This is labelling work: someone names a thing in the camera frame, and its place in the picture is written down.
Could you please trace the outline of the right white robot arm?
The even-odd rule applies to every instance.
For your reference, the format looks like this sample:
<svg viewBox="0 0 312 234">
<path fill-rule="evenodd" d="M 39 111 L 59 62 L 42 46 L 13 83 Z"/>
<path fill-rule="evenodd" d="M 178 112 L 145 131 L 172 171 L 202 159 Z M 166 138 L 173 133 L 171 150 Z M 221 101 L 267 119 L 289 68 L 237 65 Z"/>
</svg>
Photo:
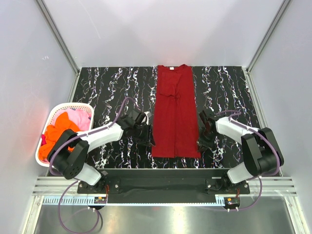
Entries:
<svg viewBox="0 0 312 234">
<path fill-rule="evenodd" d="M 221 187 L 226 193 L 233 193 L 239 183 L 260 176 L 271 176 L 279 172 L 284 164 L 282 153 L 270 128 L 255 128 L 245 125 L 234 117 L 241 115 L 238 110 L 219 113 L 199 113 L 203 127 L 199 130 L 197 151 L 204 152 L 213 146 L 217 135 L 224 135 L 241 145 L 243 162 L 227 171 Z"/>
</svg>

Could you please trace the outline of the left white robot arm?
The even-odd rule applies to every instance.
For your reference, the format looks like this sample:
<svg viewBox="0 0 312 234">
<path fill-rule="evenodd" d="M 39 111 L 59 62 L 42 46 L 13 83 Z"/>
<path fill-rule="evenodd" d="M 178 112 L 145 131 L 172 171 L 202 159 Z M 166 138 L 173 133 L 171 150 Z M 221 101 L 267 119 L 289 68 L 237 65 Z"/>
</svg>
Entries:
<svg viewBox="0 0 312 234">
<path fill-rule="evenodd" d="M 117 117 L 116 121 L 89 131 L 76 133 L 65 130 L 48 154 L 47 160 L 65 179 L 84 182 L 94 193 L 104 190 L 106 176 L 86 163 L 92 150 L 124 138 L 144 146 L 155 146 L 150 112 L 133 110 L 130 114 Z"/>
</svg>

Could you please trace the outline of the red t-shirt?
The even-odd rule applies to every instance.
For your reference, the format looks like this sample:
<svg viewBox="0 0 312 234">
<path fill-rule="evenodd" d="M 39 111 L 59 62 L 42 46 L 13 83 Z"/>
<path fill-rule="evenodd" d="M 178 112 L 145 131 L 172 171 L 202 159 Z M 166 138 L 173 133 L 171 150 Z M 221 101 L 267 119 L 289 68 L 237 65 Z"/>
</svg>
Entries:
<svg viewBox="0 0 312 234">
<path fill-rule="evenodd" d="M 157 67 L 152 157 L 200 158 L 199 127 L 192 69 Z"/>
</svg>

